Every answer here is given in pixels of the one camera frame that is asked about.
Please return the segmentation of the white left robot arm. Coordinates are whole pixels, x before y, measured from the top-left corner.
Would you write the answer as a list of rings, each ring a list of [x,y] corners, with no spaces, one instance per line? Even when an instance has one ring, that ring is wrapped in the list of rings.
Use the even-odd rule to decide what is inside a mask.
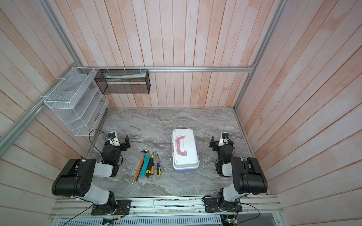
[[[52,185],[52,193],[74,197],[92,203],[93,216],[128,215],[130,200],[116,200],[112,191],[92,183],[93,178],[113,178],[123,163],[121,153],[131,147],[129,137],[120,143],[115,133],[108,134],[108,141],[101,152],[102,161],[96,159],[71,159],[64,166]]]

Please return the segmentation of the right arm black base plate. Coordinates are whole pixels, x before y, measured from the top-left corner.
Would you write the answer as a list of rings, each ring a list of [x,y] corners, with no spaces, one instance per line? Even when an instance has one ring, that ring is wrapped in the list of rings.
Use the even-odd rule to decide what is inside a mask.
[[[227,202],[221,198],[215,198],[211,196],[202,197],[206,213],[219,213],[219,212],[242,212],[242,206],[240,202]]]

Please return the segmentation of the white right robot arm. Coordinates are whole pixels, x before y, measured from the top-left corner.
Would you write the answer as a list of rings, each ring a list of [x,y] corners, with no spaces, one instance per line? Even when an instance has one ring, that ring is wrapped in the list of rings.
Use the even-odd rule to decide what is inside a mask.
[[[258,160],[234,156],[235,147],[228,135],[222,135],[219,141],[211,138],[209,146],[218,154],[216,172],[219,176],[232,178],[232,183],[221,188],[217,197],[203,198],[206,212],[239,213],[242,211],[241,198],[267,192],[267,180]]]

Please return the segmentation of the white and blue tool box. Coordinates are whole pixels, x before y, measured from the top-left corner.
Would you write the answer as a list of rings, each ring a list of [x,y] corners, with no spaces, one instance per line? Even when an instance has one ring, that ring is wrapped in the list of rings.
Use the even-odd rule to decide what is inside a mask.
[[[172,132],[173,168],[176,172],[195,171],[199,156],[193,129],[176,129]]]

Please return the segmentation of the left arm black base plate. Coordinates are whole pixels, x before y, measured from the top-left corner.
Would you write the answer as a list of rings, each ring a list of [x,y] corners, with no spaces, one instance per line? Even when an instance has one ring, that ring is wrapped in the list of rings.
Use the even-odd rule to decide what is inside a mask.
[[[115,200],[114,203],[94,205],[91,211],[92,216],[103,215],[128,215],[131,208],[131,200]]]

